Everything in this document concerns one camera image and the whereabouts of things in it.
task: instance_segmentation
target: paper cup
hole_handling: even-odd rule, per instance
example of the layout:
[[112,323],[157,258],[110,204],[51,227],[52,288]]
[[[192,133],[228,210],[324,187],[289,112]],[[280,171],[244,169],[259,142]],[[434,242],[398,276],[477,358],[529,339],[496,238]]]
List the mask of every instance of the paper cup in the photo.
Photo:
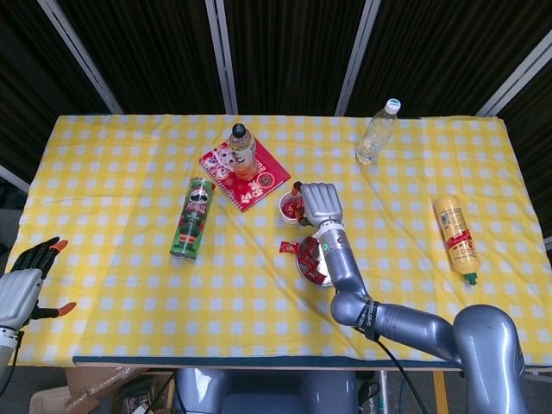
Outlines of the paper cup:
[[287,203],[288,201],[290,201],[290,200],[292,200],[292,199],[295,199],[295,198],[297,198],[297,197],[298,197],[298,196],[293,196],[293,195],[292,195],[292,192],[289,191],[289,192],[287,192],[286,194],[284,194],[284,195],[282,196],[282,198],[279,200],[279,208],[278,208],[278,210],[279,210],[280,215],[282,216],[282,219],[283,219],[284,222],[286,222],[287,224],[291,224],[291,225],[297,224],[297,218],[290,218],[290,217],[286,216],[286,215],[284,214],[284,211],[282,211],[282,208],[284,207],[284,204],[285,204],[285,203]]

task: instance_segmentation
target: gray robot arm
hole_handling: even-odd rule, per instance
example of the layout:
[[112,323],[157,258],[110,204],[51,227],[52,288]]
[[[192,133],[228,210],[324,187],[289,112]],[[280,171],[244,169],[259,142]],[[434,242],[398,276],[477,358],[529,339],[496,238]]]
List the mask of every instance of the gray robot arm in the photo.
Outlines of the gray robot arm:
[[61,317],[75,307],[39,308],[38,297],[56,255],[67,245],[54,237],[23,252],[11,272],[0,276],[0,379],[14,350],[21,345],[20,329],[31,319]]
[[524,359],[513,321],[493,306],[461,310],[454,325],[443,318],[373,300],[364,286],[342,220],[333,185],[302,184],[307,219],[318,227],[329,275],[336,288],[331,315],[366,338],[384,336],[461,367],[467,380],[469,413],[528,413],[521,393]]

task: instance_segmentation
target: tablecloth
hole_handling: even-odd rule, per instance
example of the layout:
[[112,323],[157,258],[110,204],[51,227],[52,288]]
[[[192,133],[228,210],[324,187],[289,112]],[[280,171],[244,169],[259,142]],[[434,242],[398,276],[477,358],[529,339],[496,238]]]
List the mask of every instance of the tablecloth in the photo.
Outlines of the tablecloth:
[[[334,183],[367,289],[379,301],[452,322],[494,304],[517,324],[528,364],[552,364],[552,277],[505,125],[497,118],[401,120],[375,165],[354,148],[369,120],[305,116],[61,116],[30,187],[10,263],[60,235],[69,246],[41,306],[77,308],[26,327],[20,361],[67,366],[74,355],[345,355],[385,359],[332,321],[333,289],[298,275],[281,241],[291,182]],[[216,190],[195,263],[168,253],[198,158],[245,125],[292,179],[246,213]],[[451,270],[432,209],[459,196],[481,258],[478,285]],[[400,359],[435,361],[388,342]]]

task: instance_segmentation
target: pringles can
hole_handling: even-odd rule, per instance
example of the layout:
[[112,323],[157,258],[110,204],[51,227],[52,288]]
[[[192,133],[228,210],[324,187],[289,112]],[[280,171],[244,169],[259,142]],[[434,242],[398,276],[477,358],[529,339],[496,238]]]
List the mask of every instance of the pringles can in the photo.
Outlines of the pringles can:
[[171,254],[196,259],[199,243],[204,233],[205,220],[209,214],[215,183],[208,179],[193,177],[186,193],[179,226],[172,239]]

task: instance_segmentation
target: water bottle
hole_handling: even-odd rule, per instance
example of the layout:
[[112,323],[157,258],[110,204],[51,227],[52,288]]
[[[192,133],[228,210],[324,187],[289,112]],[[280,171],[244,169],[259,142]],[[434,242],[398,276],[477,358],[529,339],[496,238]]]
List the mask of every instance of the water bottle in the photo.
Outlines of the water bottle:
[[389,99],[386,107],[373,116],[361,143],[356,148],[356,159],[359,162],[366,165],[378,159],[381,150],[393,134],[398,110],[399,100]]
[[232,127],[228,145],[234,157],[234,173],[239,179],[250,181],[257,175],[257,158],[255,157],[255,137],[242,123]]

